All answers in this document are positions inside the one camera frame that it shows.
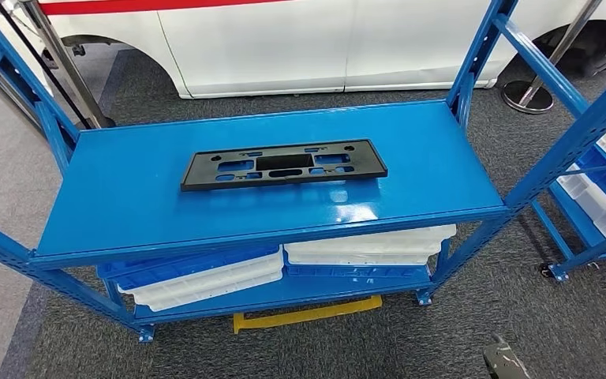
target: rectangular hole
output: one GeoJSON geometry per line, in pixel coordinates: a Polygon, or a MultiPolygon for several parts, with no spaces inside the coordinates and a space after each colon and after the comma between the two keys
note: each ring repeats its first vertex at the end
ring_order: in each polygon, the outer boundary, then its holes
{"type": "Polygon", "coordinates": [[[235,175],[233,175],[233,174],[224,174],[224,175],[217,175],[215,180],[217,182],[228,182],[230,180],[234,180],[234,178],[235,178],[235,175]]]}
{"type": "Polygon", "coordinates": [[[354,167],[351,166],[340,166],[335,168],[335,172],[352,172],[354,167]]]}
{"type": "Polygon", "coordinates": [[[270,176],[271,178],[284,178],[285,176],[296,176],[300,174],[303,174],[303,170],[296,168],[289,170],[271,171],[268,173],[268,176],[270,176]]]}
{"type": "Polygon", "coordinates": [[[256,169],[258,171],[312,167],[313,165],[314,163],[312,162],[311,154],[291,154],[288,156],[262,156],[256,159],[256,169]]]}
{"type": "Polygon", "coordinates": [[[315,156],[315,162],[318,164],[347,163],[349,161],[349,154],[323,154],[315,156]]]}
{"type": "Polygon", "coordinates": [[[254,168],[253,160],[234,160],[231,162],[221,162],[217,166],[217,171],[244,171],[252,170],[254,168]]]}

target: lower shelf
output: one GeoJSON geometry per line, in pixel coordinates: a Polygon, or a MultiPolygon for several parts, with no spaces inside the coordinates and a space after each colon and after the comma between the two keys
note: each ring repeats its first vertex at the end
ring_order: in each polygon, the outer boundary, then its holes
{"type": "Polygon", "coordinates": [[[152,312],[146,306],[136,306],[134,313],[138,322],[156,324],[390,292],[412,291],[431,286],[428,268],[425,265],[420,267],[421,270],[417,270],[413,276],[408,278],[334,278],[285,275],[277,282],[160,312],[152,312]]]}
{"type": "Polygon", "coordinates": [[[549,187],[549,193],[586,247],[597,245],[605,240],[605,237],[593,225],[593,221],[558,182],[554,182],[549,187]]]}

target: shelving unit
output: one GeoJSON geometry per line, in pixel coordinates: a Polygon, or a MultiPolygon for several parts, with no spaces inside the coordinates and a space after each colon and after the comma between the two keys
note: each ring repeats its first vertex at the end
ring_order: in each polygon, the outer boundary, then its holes
{"type": "Polygon", "coordinates": [[[493,0],[446,99],[172,122],[78,132],[0,33],[0,75],[36,109],[63,174],[39,247],[0,232],[0,262],[153,338],[153,325],[340,298],[414,291],[420,304],[453,276],[606,131],[606,92],[589,106],[509,21],[514,0],[493,0]],[[472,88],[500,35],[577,121],[501,198],[465,138],[472,88]],[[196,151],[369,138],[386,178],[182,193],[196,151]],[[122,305],[61,268],[189,255],[264,243],[481,221],[452,254],[408,278],[284,276],[240,292],[152,312],[122,305]]]}
{"type": "MultiPolygon", "coordinates": [[[[573,166],[574,170],[568,170],[565,174],[581,174],[581,173],[603,173],[606,171],[606,152],[602,148],[592,147],[598,157],[597,164],[587,164],[585,168],[580,168],[577,165],[573,166]]],[[[559,233],[556,225],[548,217],[547,213],[538,203],[533,202],[533,210],[548,230],[552,239],[559,247],[563,254],[564,261],[558,265],[543,264],[542,273],[546,276],[552,276],[559,281],[568,279],[567,273],[580,265],[588,264],[592,261],[606,259],[606,237],[603,235],[599,227],[593,222],[592,218],[585,212],[584,208],[578,204],[576,200],[563,188],[558,182],[553,182],[548,188],[548,194],[554,200],[557,208],[565,216],[568,223],[573,227],[577,236],[582,240],[585,250],[580,253],[574,253],[567,245],[563,236],[559,233]]],[[[587,201],[592,201],[596,204],[593,198],[587,198],[587,201]]]]}

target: caster wheel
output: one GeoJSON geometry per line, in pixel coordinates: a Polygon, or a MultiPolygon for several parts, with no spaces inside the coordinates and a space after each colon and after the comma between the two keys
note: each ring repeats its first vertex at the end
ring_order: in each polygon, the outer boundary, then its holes
{"type": "Polygon", "coordinates": [[[540,275],[544,276],[545,278],[554,277],[554,273],[549,269],[549,263],[543,263],[540,265],[540,275]]]}

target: stanchion post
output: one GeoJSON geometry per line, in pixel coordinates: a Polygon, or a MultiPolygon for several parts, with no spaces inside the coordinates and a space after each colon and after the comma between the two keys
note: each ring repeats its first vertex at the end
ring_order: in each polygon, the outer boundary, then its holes
{"type": "MultiPolygon", "coordinates": [[[[602,0],[587,0],[582,10],[578,13],[573,22],[568,26],[563,38],[556,45],[554,52],[549,57],[552,64],[556,64],[561,60],[570,45],[573,44],[575,38],[586,25],[586,22],[591,18],[593,12],[600,5],[602,0]]],[[[528,114],[542,114],[554,105],[554,99],[549,94],[547,89],[542,88],[542,80],[540,77],[535,78],[529,83],[527,81],[511,81],[505,84],[501,90],[503,101],[517,111],[528,114]]]]}

